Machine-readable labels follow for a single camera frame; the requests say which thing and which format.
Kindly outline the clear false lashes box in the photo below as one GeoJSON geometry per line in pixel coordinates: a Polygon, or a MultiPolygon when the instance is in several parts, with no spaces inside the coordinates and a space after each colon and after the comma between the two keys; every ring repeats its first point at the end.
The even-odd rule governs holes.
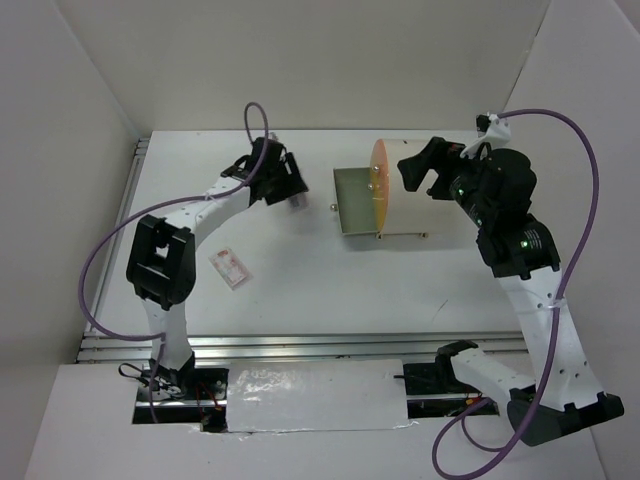
{"type": "Polygon", "coordinates": [[[298,212],[307,208],[308,206],[308,198],[307,194],[304,192],[295,194],[287,199],[289,207],[292,211],[298,212]]]}

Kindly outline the clear pink nails box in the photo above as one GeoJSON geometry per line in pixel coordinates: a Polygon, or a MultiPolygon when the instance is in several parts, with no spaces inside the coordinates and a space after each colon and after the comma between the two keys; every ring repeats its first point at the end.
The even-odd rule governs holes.
{"type": "Polygon", "coordinates": [[[250,271],[230,248],[211,255],[209,262],[231,290],[236,290],[252,278],[250,271]]]}

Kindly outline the cream cylindrical drawer organizer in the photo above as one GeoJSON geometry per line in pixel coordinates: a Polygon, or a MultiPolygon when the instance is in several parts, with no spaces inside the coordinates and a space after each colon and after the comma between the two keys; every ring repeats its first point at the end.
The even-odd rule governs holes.
{"type": "Polygon", "coordinates": [[[385,139],[388,154],[389,195],[386,201],[374,201],[377,225],[382,238],[416,234],[424,238],[452,240],[462,227],[464,215],[451,201],[431,199],[426,190],[435,180],[427,173],[416,192],[404,189],[397,163],[419,153],[424,140],[385,139]]]}

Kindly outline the orange top drawer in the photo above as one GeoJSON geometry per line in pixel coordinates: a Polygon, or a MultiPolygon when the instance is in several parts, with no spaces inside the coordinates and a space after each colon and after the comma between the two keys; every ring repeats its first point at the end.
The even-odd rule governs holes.
{"type": "Polygon", "coordinates": [[[372,170],[384,170],[388,167],[388,154],[385,139],[378,139],[375,142],[371,153],[370,167],[372,170]]]}

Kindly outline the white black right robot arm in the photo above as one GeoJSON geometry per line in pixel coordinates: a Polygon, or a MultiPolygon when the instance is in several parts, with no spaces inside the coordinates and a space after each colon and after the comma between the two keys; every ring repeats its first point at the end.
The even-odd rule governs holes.
{"type": "Polygon", "coordinates": [[[522,153],[482,144],[467,156],[464,145],[432,138],[398,163],[403,185],[415,192],[429,172],[427,194],[456,202],[478,228],[484,263],[517,315],[535,375],[528,377],[486,355],[472,341],[438,349],[435,380],[446,391],[467,385],[496,404],[512,428],[534,412],[521,440],[537,446],[624,413],[622,400],[605,392],[593,374],[560,285],[566,269],[549,229],[529,211],[537,177],[522,153]]]}

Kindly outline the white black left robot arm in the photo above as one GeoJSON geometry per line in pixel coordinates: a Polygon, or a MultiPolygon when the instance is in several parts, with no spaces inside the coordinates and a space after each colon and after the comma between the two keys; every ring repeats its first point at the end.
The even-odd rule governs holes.
{"type": "Polygon", "coordinates": [[[308,191],[294,155],[277,140],[259,137],[252,151],[223,170],[201,200],[136,225],[126,279],[142,301],[152,341],[150,368],[171,397],[196,386],[195,353],[188,340],[186,300],[196,284],[196,252],[227,220],[263,201],[288,201],[308,191]]]}

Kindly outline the orange drawer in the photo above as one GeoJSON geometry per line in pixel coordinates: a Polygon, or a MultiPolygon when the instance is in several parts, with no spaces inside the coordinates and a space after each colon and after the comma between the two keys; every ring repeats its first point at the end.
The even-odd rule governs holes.
{"type": "Polygon", "coordinates": [[[369,169],[368,189],[374,201],[386,201],[389,195],[389,169],[386,163],[375,163],[369,169]]]}
{"type": "Polygon", "coordinates": [[[372,170],[384,170],[388,167],[388,154],[385,139],[378,139],[375,142],[371,153],[370,167],[372,170]]]}

